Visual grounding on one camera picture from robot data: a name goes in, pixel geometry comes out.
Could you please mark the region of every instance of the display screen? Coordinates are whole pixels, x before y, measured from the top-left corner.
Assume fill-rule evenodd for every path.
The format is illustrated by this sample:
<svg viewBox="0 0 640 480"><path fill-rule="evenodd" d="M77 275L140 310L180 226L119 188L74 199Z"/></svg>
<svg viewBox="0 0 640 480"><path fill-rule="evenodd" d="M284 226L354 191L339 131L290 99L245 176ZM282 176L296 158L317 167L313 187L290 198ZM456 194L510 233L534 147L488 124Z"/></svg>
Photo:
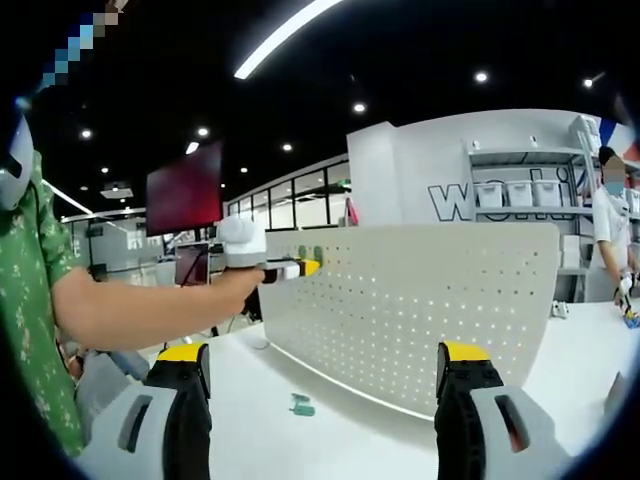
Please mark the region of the display screen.
<svg viewBox="0 0 640 480"><path fill-rule="evenodd" d="M175 284L190 287L209 283L209 244L176 246Z"/></svg>
<svg viewBox="0 0 640 480"><path fill-rule="evenodd" d="M147 176L147 236L209 227L222 218L222 143Z"/></svg>

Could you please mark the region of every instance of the small green object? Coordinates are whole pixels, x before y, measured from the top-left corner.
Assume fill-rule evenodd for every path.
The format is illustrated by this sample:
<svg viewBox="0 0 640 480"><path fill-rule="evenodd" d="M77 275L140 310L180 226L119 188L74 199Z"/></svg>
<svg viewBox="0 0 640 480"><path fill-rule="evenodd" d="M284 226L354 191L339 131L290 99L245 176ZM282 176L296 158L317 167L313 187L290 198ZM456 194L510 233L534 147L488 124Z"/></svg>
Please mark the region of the small green object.
<svg viewBox="0 0 640 480"><path fill-rule="evenodd" d="M299 402L310 402L311 399L309 397L307 397L306 395L300 395L299 393L292 393L291 396L293 397L293 401L297 403Z"/></svg>
<svg viewBox="0 0 640 480"><path fill-rule="evenodd" d="M316 262L320 264L320 266L324 263L324 255L322 254L322 247L316 246L313 249L313 258Z"/></svg>
<svg viewBox="0 0 640 480"><path fill-rule="evenodd" d="M289 411L293 412L294 415L299 415L301 417L313 417L316 414L316 409L309 405L296 405L295 407L290 408Z"/></svg>

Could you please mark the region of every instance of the table surface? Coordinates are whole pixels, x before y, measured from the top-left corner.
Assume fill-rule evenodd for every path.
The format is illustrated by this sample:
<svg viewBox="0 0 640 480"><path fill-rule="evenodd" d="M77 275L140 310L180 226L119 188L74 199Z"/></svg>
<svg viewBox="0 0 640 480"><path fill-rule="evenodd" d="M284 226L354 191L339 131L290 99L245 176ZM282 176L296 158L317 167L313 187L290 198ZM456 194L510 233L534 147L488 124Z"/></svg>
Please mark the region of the table surface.
<svg viewBox="0 0 640 480"><path fill-rule="evenodd" d="M629 372L639 330L610 303L570 305L549 320L524 390L556 423L571 455L603 423L618 371ZM433 423L355 395L268 346L262 325L210 341L214 480L435 479ZM293 415L291 393L308 395L314 417Z"/></svg>

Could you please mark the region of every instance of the ceiling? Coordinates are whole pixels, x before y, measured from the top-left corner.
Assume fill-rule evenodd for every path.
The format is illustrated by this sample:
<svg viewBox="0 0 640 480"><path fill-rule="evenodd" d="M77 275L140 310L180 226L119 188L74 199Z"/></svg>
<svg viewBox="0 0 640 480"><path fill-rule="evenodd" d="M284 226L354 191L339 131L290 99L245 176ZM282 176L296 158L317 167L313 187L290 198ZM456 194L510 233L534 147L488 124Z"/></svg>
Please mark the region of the ceiling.
<svg viewBox="0 0 640 480"><path fill-rule="evenodd" d="M345 153L348 133L382 121L528 107L614 116L608 76L582 85L612 57L598 35L579 35L602 15L588 2L345 0L247 80L235 79L253 49L307 3L130 0L119 25L72 66L67 85L34 102L45 178L94 211L120 208L99 191L129 182L127 205L143 207L146 175L182 156L206 126L207 141L225 143L230 199ZM51 51L66 35L54 43ZM489 75L482 85L474 82L480 70ZM364 114L352 111L356 101L366 103ZM93 132L88 140L84 128ZM285 142L291 152L280 148ZM79 213L66 202L56 209Z"/></svg>

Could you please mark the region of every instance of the white pegboard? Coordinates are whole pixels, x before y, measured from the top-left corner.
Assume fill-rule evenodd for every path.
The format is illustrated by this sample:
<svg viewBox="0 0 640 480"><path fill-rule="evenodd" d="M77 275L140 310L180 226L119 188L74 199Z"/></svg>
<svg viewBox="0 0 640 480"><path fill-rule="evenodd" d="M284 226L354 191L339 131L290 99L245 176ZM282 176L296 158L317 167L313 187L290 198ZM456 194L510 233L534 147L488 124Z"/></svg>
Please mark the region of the white pegboard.
<svg viewBox="0 0 640 480"><path fill-rule="evenodd" d="M443 339L483 346L505 384L524 383L549 316L558 241L552 224L269 233L269 258L321 246L324 266L260 287L265 331L330 380L431 418Z"/></svg>

